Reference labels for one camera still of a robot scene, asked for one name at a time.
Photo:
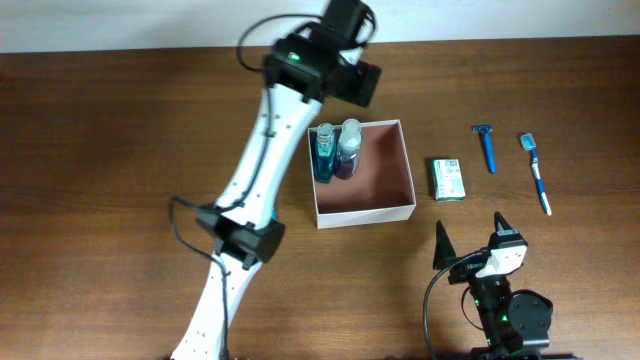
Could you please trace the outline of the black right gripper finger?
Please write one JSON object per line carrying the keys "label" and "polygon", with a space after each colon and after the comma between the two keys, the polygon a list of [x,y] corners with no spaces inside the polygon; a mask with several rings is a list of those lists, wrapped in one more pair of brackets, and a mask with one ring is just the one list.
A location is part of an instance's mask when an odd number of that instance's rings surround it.
{"label": "black right gripper finger", "polygon": [[498,211],[494,213],[494,226],[497,233],[517,233],[517,230],[513,228]]}
{"label": "black right gripper finger", "polygon": [[433,269],[443,270],[457,261],[457,255],[449,239],[443,223],[436,222],[436,244],[433,259]]}

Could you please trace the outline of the teal mouthwash bottle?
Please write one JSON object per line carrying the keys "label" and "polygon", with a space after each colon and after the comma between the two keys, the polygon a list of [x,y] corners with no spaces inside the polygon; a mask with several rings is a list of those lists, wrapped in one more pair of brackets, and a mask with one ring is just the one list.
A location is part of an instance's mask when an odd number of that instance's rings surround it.
{"label": "teal mouthwash bottle", "polygon": [[335,132],[331,124],[323,123],[318,127],[315,151],[315,179],[320,183],[328,184],[334,174],[336,151]]}

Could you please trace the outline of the purple foam pump bottle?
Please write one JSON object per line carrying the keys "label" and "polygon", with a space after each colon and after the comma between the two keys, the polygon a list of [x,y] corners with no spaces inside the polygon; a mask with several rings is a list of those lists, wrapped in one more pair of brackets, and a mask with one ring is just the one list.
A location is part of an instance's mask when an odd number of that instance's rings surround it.
{"label": "purple foam pump bottle", "polygon": [[336,148],[335,176],[350,179],[357,171],[362,146],[362,128],[356,119],[348,119],[341,126]]}

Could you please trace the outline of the blue disposable razor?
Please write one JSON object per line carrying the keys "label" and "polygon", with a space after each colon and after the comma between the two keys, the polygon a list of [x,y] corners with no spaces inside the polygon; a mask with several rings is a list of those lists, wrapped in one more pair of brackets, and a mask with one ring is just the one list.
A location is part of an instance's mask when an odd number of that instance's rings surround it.
{"label": "blue disposable razor", "polygon": [[491,125],[473,125],[472,131],[474,133],[477,133],[482,140],[485,159],[487,162],[487,167],[489,172],[491,174],[496,174],[497,163],[496,163],[493,144],[491,140],[491,132],[493,131],[493,127]]}

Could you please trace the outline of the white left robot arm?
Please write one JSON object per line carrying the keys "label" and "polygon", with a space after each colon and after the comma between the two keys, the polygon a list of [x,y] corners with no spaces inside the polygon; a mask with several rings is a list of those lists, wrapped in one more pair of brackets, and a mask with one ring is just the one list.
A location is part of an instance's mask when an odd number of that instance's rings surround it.
{"label": "white left robot arm", "polygon": [[303,18],[256,70],[263,79],[260,108],[225,190],[208,204],[177,196],[169,202],[193,211],[213,242],[212,251],[199,253],[210,270],[174,359],[229,358],[229,327],[243,294],[284,236],[275,200],[307,127],[328,97],[360,107],[373,97],[381,70],[360,59],[370,41],[360,32],[376,23],[373,10],[362,1],[331,0],[323,14]]}

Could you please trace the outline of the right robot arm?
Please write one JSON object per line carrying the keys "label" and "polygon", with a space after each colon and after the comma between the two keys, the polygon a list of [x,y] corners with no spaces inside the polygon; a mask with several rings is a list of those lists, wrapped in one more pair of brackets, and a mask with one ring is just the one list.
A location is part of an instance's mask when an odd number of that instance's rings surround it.
{"label": "right robot arm", "polygon": [[437,222],[437,274],[427,289],[443,275],[451,285],[468,285],[465,292],[474,299],[487,343],[472,349],[470,359],[540,359],[541,350],[550,344],[553,303],[534,291],[511,289],[507,277],[522,267],[528,243],[498,212],[494,227],[485,247],[458,256],[444,225]]}

